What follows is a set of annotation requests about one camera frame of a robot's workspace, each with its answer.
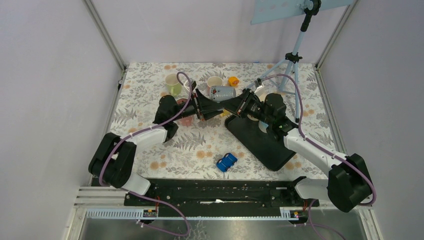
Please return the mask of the yellow ceramic mug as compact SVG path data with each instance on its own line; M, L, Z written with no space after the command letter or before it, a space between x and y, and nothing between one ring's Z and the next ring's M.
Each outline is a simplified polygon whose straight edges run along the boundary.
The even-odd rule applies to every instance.
M220 114L220 116L221 116L221 117L226 117L226 116L228 116L228 115L230 115L230 114L231 114L230 112L228 112L228 111L224 110L224 111L223 111L223 113L221 113L221 114Z

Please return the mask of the light green mug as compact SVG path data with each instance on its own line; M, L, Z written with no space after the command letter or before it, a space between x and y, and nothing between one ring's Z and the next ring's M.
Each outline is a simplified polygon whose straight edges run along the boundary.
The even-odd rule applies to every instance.
M165 77L165 84L171 96L178 96L182 92L182 84L177 79L176 73L171 73Z

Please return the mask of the large pink speckled mug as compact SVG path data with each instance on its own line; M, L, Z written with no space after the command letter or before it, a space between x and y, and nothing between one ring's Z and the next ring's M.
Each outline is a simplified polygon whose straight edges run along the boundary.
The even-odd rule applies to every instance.
M186 101L187 101L186 98L180 98L176 102L177 102L177 104L180 105L180 104L184 104ZM181 126L189 127L189 126L192 125L193 120L194 120L193 116L188 116L188 117L184 117L184 118L179 119L178 122Z

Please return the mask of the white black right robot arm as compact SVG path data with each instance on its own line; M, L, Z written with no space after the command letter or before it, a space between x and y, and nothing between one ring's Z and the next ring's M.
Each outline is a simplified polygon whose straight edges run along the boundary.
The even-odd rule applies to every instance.
M377 199L365 160L358 154L345 155L315 141L303 132L300 123L286 116L280 94L270 93L264 100L249 89L239 96L220 102L232 116L226 128L269 170L281 169L299 154L318 167L327 179L303 178L287 191L287 201L293 206L306 199L332 202L348 213Z

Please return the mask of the black plastic tray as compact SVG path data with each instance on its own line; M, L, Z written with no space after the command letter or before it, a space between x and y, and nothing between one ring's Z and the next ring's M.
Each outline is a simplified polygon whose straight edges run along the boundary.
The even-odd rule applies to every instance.
M296 154L283 140L276 141L262 132L258 121L232 115L224 125L270 171L280 170Z

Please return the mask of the small orange toy cup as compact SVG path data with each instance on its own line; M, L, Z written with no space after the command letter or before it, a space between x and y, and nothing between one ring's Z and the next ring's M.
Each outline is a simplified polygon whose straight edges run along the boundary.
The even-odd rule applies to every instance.
M228 78L227 82L229 86L236 87L240 83L240 80L235 76L231 76Z

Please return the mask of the pink ceramic mug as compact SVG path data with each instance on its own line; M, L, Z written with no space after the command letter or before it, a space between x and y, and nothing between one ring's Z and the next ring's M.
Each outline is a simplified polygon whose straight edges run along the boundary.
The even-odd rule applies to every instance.
M210 89L211 87L223 86L224 81L219 76L211 76L206 81L207 87Z

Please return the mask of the floral patterned table mat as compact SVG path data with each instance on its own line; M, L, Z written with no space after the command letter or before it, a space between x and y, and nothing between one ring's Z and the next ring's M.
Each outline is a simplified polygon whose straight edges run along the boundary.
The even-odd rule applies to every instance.
M240 93L257 77L273 67L267 63L148 63L133 62L126 71L110 132L127 136L151 126L159 100L167 95L166 76L185 72L206 93L207 79L218 76L225 82L237 77ZM316 71L310 63L298 65L298 79L303 103L302 130L316 141L333 148L334 138ZM225 179L286 181L300 176L324 179L325 174L303 156L295 155L280 170L267 169L225 127L226 117L200 121L193 116L191 126L178 124L175 136L166 143L138 150L133 171L145 178ZM222 172L216 163L232 153L238 161Z

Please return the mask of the light blue tripod stand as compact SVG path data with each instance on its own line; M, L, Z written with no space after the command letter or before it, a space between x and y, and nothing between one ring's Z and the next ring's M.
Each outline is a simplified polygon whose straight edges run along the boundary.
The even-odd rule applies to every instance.
M277 68L279 68L279 66L283 63L287 63L285 72L283 74L283 78L281 80L281 83L274 83L274 85L276 87L278 87L278 91L280 93L285 93L285 94L289 94L289 95L293 95L294 99L295 99L295 122L298 123L300 121L301 118L301 108L300 108L300 100L301 97L300 95L297 93L297 91L287 91L286 90L286 83L289 80L289 77L291 76L291 74L294 74L294 80L295 82L298 84L299 83L299 61L302 60L303 58L299 55L299 48L301 46L301 43L303 41L304 35L307 32L309 25L311 23L311 20L314 16L316 15L312 15L311 13L307 13L307 14L302 14L304 15L304 19L303 22L300 26L300 32L298 34L298 37L296 39L295 45L293 47L293 50L291 52L288 52L285 54L284 59L280 60L278 63L276 63L273 67L271 67L270 69L268 69L265 73L263 73L259 78L262 81L265 80L269 80L271 81L272 78L270 77L270 74ZM248 88L250 89L254 89L255 90L255 84L254 82L250 83L248 86Z

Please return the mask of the blue toy car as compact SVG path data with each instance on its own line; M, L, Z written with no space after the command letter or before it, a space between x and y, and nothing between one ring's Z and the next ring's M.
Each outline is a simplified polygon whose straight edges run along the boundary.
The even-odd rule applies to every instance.
M227 172L229 168L231 168L238 159L232 153L226 153L222 158L220 158L216 162L217 168L222 172Z

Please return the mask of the beige patterned tall mug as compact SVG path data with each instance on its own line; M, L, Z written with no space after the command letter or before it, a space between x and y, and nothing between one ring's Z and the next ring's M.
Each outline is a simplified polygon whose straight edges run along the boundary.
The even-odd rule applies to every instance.
M261 102L264 102L264 101L265 101L265 99L266 99L266 96L267 96L267 93L263 93L263 94L261 94L261 95L259 96L259 100L260 100Z

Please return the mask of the small grey mug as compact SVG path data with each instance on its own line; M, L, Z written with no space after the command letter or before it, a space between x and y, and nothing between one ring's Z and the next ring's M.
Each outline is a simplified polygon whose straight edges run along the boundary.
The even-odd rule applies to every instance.
M211 86L208 93L209 99L217 103L236 96L236 90L232 86Z

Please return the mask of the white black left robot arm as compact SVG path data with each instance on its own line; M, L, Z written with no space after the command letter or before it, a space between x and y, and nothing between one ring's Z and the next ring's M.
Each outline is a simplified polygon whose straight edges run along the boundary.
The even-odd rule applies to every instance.
M101 184L136 193L136 199L144 206L152 204L155 192L150 181L132 171L137 151L170 140L178 130L176 120L192 115L207 120L219 115L223 101L220 94L221 90L212 87L208 97L196 89L182 103L171 95L162 97L152 127L126 137L112 132L103 137L88 165L89 173L98 177Z

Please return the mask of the light blue mug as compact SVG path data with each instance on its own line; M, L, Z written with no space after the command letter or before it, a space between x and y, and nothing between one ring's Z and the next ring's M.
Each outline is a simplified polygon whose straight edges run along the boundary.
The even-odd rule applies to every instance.
M259 121L258 122L258 128L263 132L263 133L267 133L267 128L268 128L268 124L266 124L265 122Z

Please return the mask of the light blue perforated board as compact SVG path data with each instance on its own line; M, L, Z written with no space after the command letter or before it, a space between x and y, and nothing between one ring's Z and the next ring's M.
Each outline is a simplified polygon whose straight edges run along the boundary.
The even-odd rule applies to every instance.
M251 25L348 6L352 0L256 0Z

